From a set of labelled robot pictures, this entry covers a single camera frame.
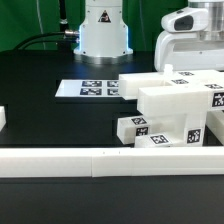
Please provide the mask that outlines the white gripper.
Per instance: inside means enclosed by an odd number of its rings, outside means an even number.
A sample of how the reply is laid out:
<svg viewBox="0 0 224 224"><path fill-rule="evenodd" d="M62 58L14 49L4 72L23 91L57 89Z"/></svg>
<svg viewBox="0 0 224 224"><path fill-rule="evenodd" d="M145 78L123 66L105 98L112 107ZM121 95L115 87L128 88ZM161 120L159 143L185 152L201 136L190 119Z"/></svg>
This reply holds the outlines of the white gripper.
<svg viewBox="0 0 224 224"><path fill-rule="evenodd" d="M162 18L154 58L157 71L166 64L174 70L224 70L224 41L199 39L208 25L207 15L206 9L187 6Z"/></svg>

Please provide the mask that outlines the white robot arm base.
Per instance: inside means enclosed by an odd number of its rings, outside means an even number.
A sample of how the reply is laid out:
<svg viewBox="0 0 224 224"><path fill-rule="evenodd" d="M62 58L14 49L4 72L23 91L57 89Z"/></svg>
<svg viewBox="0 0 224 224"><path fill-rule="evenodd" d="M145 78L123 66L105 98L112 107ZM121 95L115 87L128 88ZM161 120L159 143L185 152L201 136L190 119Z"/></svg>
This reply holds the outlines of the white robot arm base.
<svg viewBox="0 0 224 224"><path fill-rule="evenodd" d="M91 64L118 64L132 59L123 0L85 0L85 19L79 27L75 59Z"/></svg>

